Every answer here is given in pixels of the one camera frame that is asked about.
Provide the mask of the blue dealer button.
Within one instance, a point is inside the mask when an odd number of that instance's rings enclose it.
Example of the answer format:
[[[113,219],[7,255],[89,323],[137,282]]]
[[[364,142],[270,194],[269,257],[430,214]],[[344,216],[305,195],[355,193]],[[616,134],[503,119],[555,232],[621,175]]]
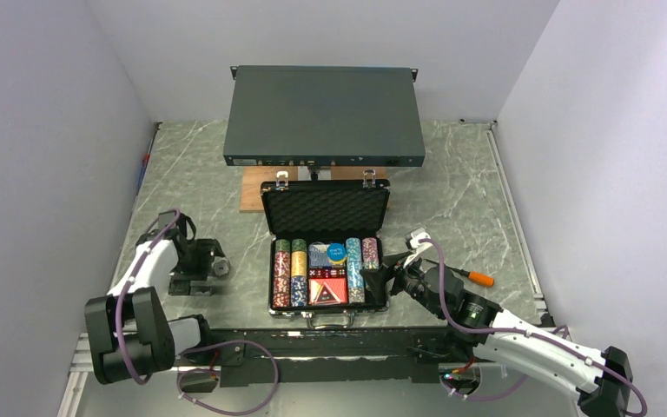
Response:
[[[330,243],[327,247],[327,257],[332,264],[341,264],[346,261],[347,249],[342,243]]]

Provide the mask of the red triangle card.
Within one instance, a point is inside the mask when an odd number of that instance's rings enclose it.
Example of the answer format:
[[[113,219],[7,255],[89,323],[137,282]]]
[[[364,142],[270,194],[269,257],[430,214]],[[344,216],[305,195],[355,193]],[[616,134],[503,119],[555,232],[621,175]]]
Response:
[[[340,304],[340,298],[332,290],[328,283],[317,283],[315,291],[311,296],[313,305],[333,305]]]

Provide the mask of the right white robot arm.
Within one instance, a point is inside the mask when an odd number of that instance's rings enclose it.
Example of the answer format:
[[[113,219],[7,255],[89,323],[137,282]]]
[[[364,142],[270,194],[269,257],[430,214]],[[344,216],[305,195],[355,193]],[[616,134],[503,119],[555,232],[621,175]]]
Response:
[[[468,291],[447,267],[422,271],[405,264],[405,255],[390,256],[377,269],[361,272],[377,296],[385,289],[404,292],[453,331],[444,337],[449,357],[469,356],[504,365],[542,381],[576,400],[586,416],[630,416],[632,375],[627,354],[619,348],[583,347],[537,328],[499,304]]]

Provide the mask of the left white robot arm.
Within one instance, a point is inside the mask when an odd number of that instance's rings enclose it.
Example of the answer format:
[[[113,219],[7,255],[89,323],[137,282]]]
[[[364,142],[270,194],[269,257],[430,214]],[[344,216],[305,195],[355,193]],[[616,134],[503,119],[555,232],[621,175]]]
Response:
[[[161,212],[140,235],[135,257],[104,296],[88,300],[84,319],[96,379],[103,385],[132,380],[140,385],[169,370],[178,354],[201,365],[215,352],[200,314],[170,320],[162,295],[210,294],[203,284],[225,278],[231,264],[221,244],[200,238],[192,219],[174,208]]]

